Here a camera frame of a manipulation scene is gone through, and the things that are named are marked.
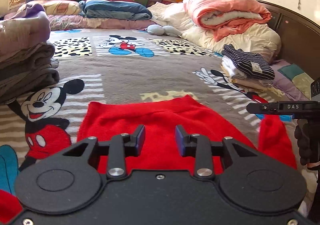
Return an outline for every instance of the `blue folded blanket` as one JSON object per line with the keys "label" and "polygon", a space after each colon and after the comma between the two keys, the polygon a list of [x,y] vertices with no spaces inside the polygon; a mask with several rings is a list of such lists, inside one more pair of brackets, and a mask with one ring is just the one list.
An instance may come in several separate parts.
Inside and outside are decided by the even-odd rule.
{"label": "blue folded blanket", "polygon": [[134,2],[87,0],[81,1],[81,15],[87,18],[116,18],[126,20],[148,20],[151,12],[143,5]]}

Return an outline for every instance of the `wooden headboard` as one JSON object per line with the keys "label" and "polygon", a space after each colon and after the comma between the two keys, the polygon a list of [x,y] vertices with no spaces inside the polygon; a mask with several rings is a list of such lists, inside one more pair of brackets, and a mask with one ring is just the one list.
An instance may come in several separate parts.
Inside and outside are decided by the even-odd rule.
{"label": "wooden headboard", "polygon": [[281,38],[279,59],[295,63],[314,80],[320,77],[320,26],[281,6],[258,0],[271,13],[268,22]]}

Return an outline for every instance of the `gray stuffed toy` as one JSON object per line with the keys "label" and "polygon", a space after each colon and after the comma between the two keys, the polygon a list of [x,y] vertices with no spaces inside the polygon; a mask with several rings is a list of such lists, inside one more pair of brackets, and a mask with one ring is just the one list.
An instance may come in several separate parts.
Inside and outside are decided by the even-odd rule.
{"label": "gray stuffed toy", "polygon": [[181,37],[182,33],[173,26],[151,25],[146,28],[148,34],[151,35],[168,35],[171,37]]}

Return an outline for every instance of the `navy striped cloth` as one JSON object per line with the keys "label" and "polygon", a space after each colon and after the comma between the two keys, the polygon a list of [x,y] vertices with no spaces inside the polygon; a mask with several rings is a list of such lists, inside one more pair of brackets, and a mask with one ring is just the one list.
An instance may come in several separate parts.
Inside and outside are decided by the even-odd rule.
{"label": "navy striped cloth", "polygon": [[275,72],[259,53],[236,50],[232,44],[223,46],[222,54],[229,57],[235,67],[252,78],[273,80]]}

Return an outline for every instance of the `leopard print patch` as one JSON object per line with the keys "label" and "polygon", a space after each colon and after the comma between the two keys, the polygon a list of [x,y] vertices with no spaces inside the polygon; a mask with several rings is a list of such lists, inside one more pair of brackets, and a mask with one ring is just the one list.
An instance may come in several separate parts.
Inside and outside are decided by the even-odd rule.
{"label": "leopard print patch", "polygon": [[89,37],[69,38],[52,42],[55,47],[53,57],[90,56],[92,55]]}
{"label": "leopard print patch", "polygon": [[186,40],[149,39],[170,53],[213,56],[212,51]]}

